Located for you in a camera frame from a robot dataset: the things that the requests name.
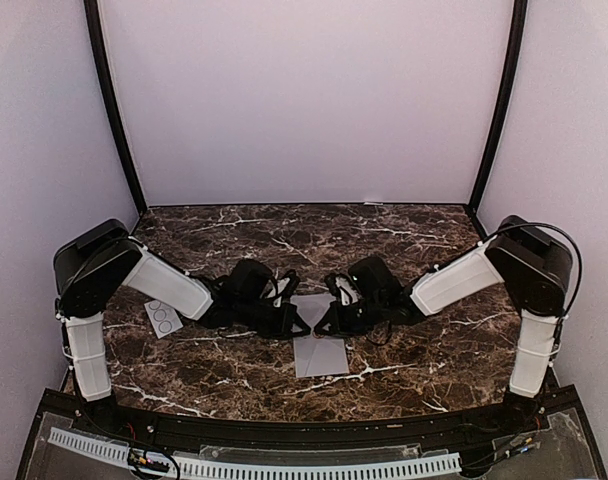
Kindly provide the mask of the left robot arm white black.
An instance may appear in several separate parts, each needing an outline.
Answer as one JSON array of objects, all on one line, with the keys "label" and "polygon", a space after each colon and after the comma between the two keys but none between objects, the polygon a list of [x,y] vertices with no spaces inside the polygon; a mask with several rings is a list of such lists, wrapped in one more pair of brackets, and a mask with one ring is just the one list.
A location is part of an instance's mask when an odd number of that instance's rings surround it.
[{"label": "left robot arm white black", "polygon": [[105,347],[104,317],[115,297],[135,291],[205,328],[239,324],[258,336],[291,340],[311,333],[291,298],[300,279],[293,270],[276,277],[254,259],[238,261],[217,278],[194,275],[170,263],[108,219],[60,247],[53,259],[55,315],[76,386],[88,402],[85,417],[104,436],[125,427],[113,393]]}]

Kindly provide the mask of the white sticker sheet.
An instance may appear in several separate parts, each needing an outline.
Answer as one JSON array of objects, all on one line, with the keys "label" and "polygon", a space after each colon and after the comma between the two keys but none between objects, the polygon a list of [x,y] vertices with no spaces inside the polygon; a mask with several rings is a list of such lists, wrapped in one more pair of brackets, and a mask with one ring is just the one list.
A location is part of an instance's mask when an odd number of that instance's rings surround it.
[{"label": "white sticker sheet", "polygon": [[144,307],[158,339],[164,338],[183,327],[177,312],[159,300],[147,302]]}]

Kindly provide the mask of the grey envelope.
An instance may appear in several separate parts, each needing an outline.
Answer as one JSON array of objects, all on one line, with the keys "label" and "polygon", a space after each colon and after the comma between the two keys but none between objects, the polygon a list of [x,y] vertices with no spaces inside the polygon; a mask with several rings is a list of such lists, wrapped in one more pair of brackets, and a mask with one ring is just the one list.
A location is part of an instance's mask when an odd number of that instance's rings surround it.
[{"label": "grey envelope", "polygon": [[[292,303],[304,322],[313,328],[328,310],[334,297],[330,294],[297,295]],[[311,334],[293,340],[297,378],[326,377],[349,373],[345,342],[334,337]]]}]

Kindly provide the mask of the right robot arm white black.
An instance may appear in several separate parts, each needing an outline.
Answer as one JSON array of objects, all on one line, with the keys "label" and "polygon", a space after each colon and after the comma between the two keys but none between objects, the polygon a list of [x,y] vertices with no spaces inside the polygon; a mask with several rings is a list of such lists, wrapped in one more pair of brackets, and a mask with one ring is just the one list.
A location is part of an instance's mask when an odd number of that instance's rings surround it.
[{"label": "right robot arm white black", "polygon": [[515,396],[495,410],[494,424],[514,434],[533,416],[528,398],[539,394],[557,355],[582,278],[581,251],[567,232],[510,215],[475,246],[430,267],[407,285],[376,255],[358,261],[345,274],[328,274],[325,283],[335,299],[314,332],[349,338],[366,335],[382,322],[416,325],[469,296],[503,286],[521,326],[508,384]]}]

